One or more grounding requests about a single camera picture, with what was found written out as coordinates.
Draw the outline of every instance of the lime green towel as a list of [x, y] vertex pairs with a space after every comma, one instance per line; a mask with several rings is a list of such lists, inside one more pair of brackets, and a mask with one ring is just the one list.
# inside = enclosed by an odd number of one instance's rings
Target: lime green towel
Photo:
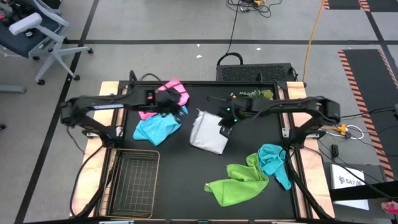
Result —
[[259, 168], [257, 153], [247, 156], [248, 166], [230, 164], [226, 171], [230, 179], [217, 180], [205, 185], [222, 207], [250, 200], [261, 193], [268, 184], [268, 177]]

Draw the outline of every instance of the white label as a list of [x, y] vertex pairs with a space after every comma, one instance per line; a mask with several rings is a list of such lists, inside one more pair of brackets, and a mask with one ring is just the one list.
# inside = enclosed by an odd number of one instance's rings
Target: white label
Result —
[[122, 108], [123, 105], [102, 105], [102, 106], [93, 106], [96, 110], [106, 110], [106, 109], [115, 109], [115, 108]]

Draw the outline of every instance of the office chair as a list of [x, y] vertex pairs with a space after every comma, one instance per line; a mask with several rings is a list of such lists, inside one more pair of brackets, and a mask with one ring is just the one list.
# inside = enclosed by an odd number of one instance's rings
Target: office chair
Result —
[[[39, 85], [45, 84], [42, 77], [55, 61], [58, 61], [74, 80], [79, 80], [80, 76], [75, 75], [69, 69], [68, 65], [62, 60], [62, 56], [82, 51], [92, 54], [93, 49], [89, 47], [62, 49], [62, 44], [67, 40], [63, 33], [69, 27], [69, 23], [59, 16], [59, 12], [49, 8], [41, 0], [29, 0], [27, 2], [36, 8], [37, 12], [14, 23], [8, 30], [5, 30], [4, 25], [2, 28], [0, 23], [0, 44], [16, 54], [25, 58], [32, 57], [34, 60], [40, 60], [41, 55], [49, 54], [48, 59], [35, 77], [35, 81]], [[23, 34], [29, 29], [34, 31], [31, 38]]]

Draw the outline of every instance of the light blue towel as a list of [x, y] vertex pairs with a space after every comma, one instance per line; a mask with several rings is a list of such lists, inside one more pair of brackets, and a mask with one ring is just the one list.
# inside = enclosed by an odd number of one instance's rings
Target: light blue towel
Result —
[[266, 176], [273, 174], [286, 190], [290, 190], [292, 184], [287, 178], [284, 161], [282, 160], [286, 156], [286, 151], [280, 146], [263, 144], [258, 151], [258, 156], [262, 173]]
[[[182, 107], [183, 111], [188, 114], [187, 108]], [[170, 134], [173, 134], [181, 127], [172, 114], [164, 117], [157, 114], [146, 120], [141, 120], [132, 135], [134, 140], [149, 140], [155, 146], [158, 146]]]

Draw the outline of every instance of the wooden table frame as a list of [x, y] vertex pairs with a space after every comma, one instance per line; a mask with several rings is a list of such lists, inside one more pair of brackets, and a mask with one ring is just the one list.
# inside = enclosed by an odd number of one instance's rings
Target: wooden table frame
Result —
[[[287, 82], [287, 87], [287, 92], [290, 99], [306, 97], [304, 85], [302, 82]], [[119, 82], [103, 82], [99, 95], [118, 94], [118, 88]], [[286, 97], [284, 96], [284, 92], [282, 89], [279, 89], [279, 95], [281, 99], [284, 99]], [[123, 111], [119, 110], [118, 118], [116, 119], [117, 125], [120, 125], [122, 123], [122, 117]], [[282, 117], [284, 120], [285, 128], [289, 128], [288, 115], [284, 113]], [[296, 126], [301, 126], [310, 119], [310, 115], [306, 113], [293, 113], [292, 117]], [[94, 119], [104, 125], [111, 125], [112, 118], [113, 110], [96, 111], [94, 114]], [[101, 144], [102, 143], [99, 138], [89, 139], [87, 142], [83, 161], [85, 161], [87, 157], [92, 155], [92, 153], [94, 153], [97, 148], [101, 146]], [[315, 139], [307, 139], [304, 145], [306, 147], [309, 147], [310, 149], [318, 151], [318, 143]], [[302, 158], [303, 171], [305, 175], [305, 181], [307, 183], [307, 188], [317, 200], [319, 205], [327, 212], [327, 214], [329, 214], [331, 217], [335, 217], [333, 206], [330, 200], [329, 188], [326, 182], [325, 172], [323, 170], [321, 156], [316, 152], [304, 149], [300, 151], [300, 154]], [[84, 206], [98, 189], [103, 169], [104, 158], [105, 149], [102, 149], [89, 162], [87, 162], [86, 166], [83, 168], [76, 187], [75, 196], [73, 198], [72, 208], [75, 213], [80, 212], [84, 208]], [[292, 157], [292, 163], [295, 170], [297, 170], [295, 156]], [[308, 218], [303, 194], [297, 186], [295, 189], [297, 194], [300, 217]], [[314, 218], [317, 218], [317, 214], [314, 211], [312, 211], [312, 214]]]

